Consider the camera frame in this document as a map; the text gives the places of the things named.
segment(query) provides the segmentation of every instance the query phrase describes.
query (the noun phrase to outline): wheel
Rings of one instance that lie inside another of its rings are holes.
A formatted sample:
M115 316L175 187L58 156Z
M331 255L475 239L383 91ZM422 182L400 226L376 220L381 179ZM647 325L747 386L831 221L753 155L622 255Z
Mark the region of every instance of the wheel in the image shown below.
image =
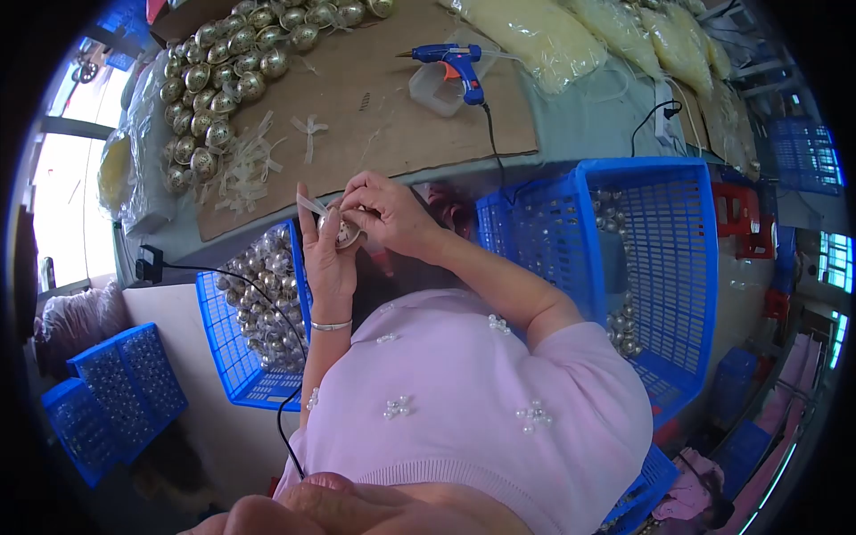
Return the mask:
M87 63L86 65L80 67L80 83L88 84L95 78L95 74L98 73L98 65L95 63Z

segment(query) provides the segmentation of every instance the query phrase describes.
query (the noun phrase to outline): silver bracelet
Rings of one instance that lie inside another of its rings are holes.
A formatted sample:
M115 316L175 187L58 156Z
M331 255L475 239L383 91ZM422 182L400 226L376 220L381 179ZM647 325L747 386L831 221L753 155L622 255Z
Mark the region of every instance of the silver bracelet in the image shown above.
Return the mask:
M315 330L339 330L344 329L345 327L350 327L354 321L349 319L345 324L316 324L314 321L312 323L312 328Z

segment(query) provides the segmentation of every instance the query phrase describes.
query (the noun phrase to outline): clear plastic box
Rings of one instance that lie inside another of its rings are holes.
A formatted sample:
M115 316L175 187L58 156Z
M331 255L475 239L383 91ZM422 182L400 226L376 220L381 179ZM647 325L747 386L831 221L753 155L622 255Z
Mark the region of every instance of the clear plastic box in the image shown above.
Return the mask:
M499 45L469 28L458 28L444 43L457 43L460 46L478 45L482 51L500 51ZM496 61L496 56L482 54L481 59L473 63L473 70L479 83ZM407 84L410 98L436 111L443 117L451 117L464 103L464 86L460 78L443 80L446 68L440 63L426 63L416 71Z

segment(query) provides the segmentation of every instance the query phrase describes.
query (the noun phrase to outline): pearl embellishment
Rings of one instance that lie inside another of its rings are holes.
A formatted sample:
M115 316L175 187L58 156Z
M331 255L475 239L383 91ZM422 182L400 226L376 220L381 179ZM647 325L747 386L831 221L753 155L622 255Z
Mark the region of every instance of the pearl embellishment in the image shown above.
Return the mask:
M497 329L502 331L504 335L510 335L511 329L506 327L504 319L497 319L496 314L491 314L487 317L487 323L491 329Z
M541 400L530 401L529 408L519 409L514 415L518 419L526 419L526 424L523 426L524 435L533 434L535 432L535 424L548 428L553 424L553 417L544 411Z
M398 338L398 335L394 335L392 333L389 333L388 335L380 336L377 339L377 343L391 342L391 341L395 340L396 338Z
M401 395L394 401L387 401L386 410L383 411L383 417L386 419L393 419L399 414L401 416L408 416L410 414L410 407L407 405L409 402L410 398L406 395Z
M306 410L311 411L318 405L318 387L312 389L312 395L309 396L309 401L306 402Z

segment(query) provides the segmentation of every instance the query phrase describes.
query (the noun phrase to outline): woman's left hand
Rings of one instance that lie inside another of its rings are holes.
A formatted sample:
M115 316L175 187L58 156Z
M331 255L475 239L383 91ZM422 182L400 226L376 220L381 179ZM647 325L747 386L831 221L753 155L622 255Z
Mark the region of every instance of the woman's left hand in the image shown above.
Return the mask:
M297 184L297 193L308 197L306 184ZM303 259L309 288L312 290L312 321L318 324L344 324L351 320L357 268L354 257L365 241L361 236L354 244L336 250L341 214L337 199L330 203L330 214L319 233L312 213L297 206L303 233Z

